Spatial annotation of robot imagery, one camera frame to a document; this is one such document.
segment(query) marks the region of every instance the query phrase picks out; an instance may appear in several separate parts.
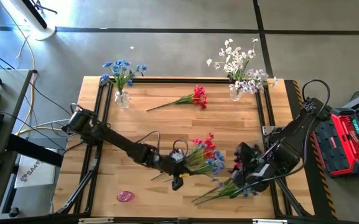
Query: desk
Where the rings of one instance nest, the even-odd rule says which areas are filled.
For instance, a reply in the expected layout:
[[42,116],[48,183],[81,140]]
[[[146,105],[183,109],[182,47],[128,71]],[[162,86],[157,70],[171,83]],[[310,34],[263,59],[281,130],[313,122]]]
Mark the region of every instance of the desk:
[[[31,72],[30,70],[0,70],[0,78],[3,82],[0,86],[0,110],[17,116],[30,82]],[[15,121],[16,119],[12,116],[4,116],[3,126],[0,129],[0,153],[5,151]],[[0,170],[0,205],[15,164],[16,156],[16,152],[0,154],[0,159],[2,159]]]
[[[141,77],[141,80],[156,80],[156,77]],[[123,136],[135,141],[153,130],[161,132],[161,153],[168,154],[172,143],[183,138],[191,145],[194,138],[205,138],[211,132],[215,135],[217,149],[225,154],[226,166],[234,165],[233,151],[241,142],[262,146],[261,127],[254,95],[244,95],[239,102],[229,99],[227,83],[204,84],[208,78],[195,78],[207,90],[208,105],[205,111],[193,105],[173,105],[155,111],[145,112],[149,108],[174,101],[193,91],[194,83],[180,83],[181,78],[160,77],[165,83],[142,82],[134,87],[126,87],[131,98],[131,106],[124,110],[118,108],[111,98],[108,120],[111,128]],[[84,77],[78,104],[94,110],[98,92],[99,77]],[[284,126],[293,118],[287,99],[287,85],[284,80],[271,88],[271,100],[277,126]],[[68,147],[76,144],[78,139],[71,139]],[[147,139],[155,144],[156,137]],[[67,152],[58,184],[55,190],[54,205],[60,208],[77,187],[82,168],[85,146]],[[188,217],[188,218],[274,218],[272,198],[269,189],[251,198],[219,198],[194,206],[191,201],[211,190],[216,182],[207,177],[196,176],[184,179],[184,186],[174,192],[170,182],[164,179],[151,181],[159,172],[135,164],[125,152],[105,142],[102,150],[101,164],[95,189],[92,217]],[[229,177],[223,172],[221,180]],[[302,170],[287,178],[287,185],[298,201],[309,213],[314,213],[309,185]],[[121,203],[116,200],[120,191],[128,190],[135,194],[135,199]],[[85,189],[82,200],[84,210],[88,190]],[[282,194],[279,201],[283,210]]]

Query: concrete floor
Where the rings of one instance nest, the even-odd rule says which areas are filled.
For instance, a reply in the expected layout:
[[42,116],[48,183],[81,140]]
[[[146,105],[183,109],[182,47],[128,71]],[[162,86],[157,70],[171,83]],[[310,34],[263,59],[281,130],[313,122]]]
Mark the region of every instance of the concrete floor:
[[[43,16],[48,23],[59,27],[258,28],[252,0],[41,2],[58,11],[57,15],[45,11]],[[265,29],[359,30],[359,0],[260,0],[259,5]],[[24,24],[18,15],[14,17]],[[3,24],[12,24],[12,21],[0,9],[0,25]],[[221,70],[207,68],[205,61],[218,56],[223,41],[228,38],[247,47],[258,34],[58,32],[43,42],[30,39],[30,44],[39,71],[37,88],[68,108],[70,103],[77,101],[83,76],[105,73],[101,66],[109,60],[123,58],[135,65],[145,63],[149,76],[222,77]],[[278,78],[297,80],[300,86],[312,78],[327,81],[332,90],[330,105],[333,107],[344,105],[352,93],[359,90],[359,35],[266,35],[266,39],[273,74]],[[0,57],[14,64],[22,42],[18,31],[0,31]],[[256,50],[260,54],[251,65],[254,68],[264,68],[260,49],[258,45]],[[32,68],[26,47],[20,68]],[[318,85],[310,86],[307,94],[320,99],[325,96]],[[26,115],[27,109],[24,103],[20,118]],[[35,113],[39,123],[67,118],[64,111],[40,95],[36,95]],[[359,222],[359,178],[328,178],[328,181],[339,219]],[[43,187],[34,187],[28,194],[21,190],[18,190],[14,205],[23,211],[23,216],[49,212],[47,202],[53,190],[46,192]],[[28,203],[40,194],[45,196]]]

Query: glass vase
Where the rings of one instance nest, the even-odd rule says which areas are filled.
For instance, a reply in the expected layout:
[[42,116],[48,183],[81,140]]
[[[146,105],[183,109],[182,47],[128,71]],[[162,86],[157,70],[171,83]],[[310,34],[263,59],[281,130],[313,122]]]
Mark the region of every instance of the glass vase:
[[241,96],[243,96],[243,93],[244,93],[244,91],[242,88],[233,87],[230,90],[230,99],[233,101],[238,101],[238,100],[240,100]]
[[129,93],[126,91],[116,91],[114,102],[121,108],[129,108]]

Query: gray desk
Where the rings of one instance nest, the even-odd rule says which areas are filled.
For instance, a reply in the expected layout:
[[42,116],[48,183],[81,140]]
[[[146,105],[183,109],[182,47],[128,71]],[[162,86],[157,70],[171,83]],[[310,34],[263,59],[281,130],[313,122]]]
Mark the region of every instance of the gray desk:
[[[30,82],[31,72],[29,70],[0,70],[0,78],[3,82],[0,86],[0,110],[17,116]],[[2,159],[0,206],[17,156],[16,152],[4,152],[15,121],[15,118],[5,115],[0,130],[0,159]]]

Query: wooden tabletop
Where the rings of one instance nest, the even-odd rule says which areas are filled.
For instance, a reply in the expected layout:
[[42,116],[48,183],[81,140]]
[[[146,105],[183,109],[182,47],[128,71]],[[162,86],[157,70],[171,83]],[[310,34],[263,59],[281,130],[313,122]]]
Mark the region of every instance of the wooden tabletop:
[[[98,91],[99,77],[84,77],[78,104],[93,110]],[[217,149],[225,155],[228,170],[233,165],[233,151],[244,141],[262,148],[261,127],[254,95],[243,95],[240,101],[229,99],[227,84],[201,84],[207,91],[207,109],[194,105],[172,105],[146,112],[147,109],[175,101],[193,92],[193,83],[136,83],[126,87],[130,94],[130,107],[119,108],[111,98],[108,122],[111,128],[132,141],[141,139],[150,131],[161,133],[161,154],[172,150],[172,143],[183,138],[193,148],[192,139],[215,135]],[[107,89],[102,102],[106,99]],[[284,80],[270,88],[276,126],[285,126],[292,120]],[[147,143],[156,145],[156,136],[147,138]],[[76,144],[72,138],[68,147]],[[85,153],[85,145],[67,152],[55,190],[55,209],[60,208],[77,187]],[[187,218],[274,218],[270,189],[250,198],[218,198],[195,206],[191,201],[217,186],[205,176],[184,177],[184,186],[171,189],[168,176],[151,180],[159,172],[135,164],[125,152],[105,142],[96,183],[91,215],[93,217],[187,217]],[[224,171],[219,177],[226,180],[230,174]],[[302,170],[287,178],[291,192],[302,206],[314,213],[305,172]],[[135,194],[130,202],[119,202],[118,193],[128,190]],[[282,193],[279,191],[281,210],[284,211]],[[88,188],[84,191],[82,211],[85,208]]]

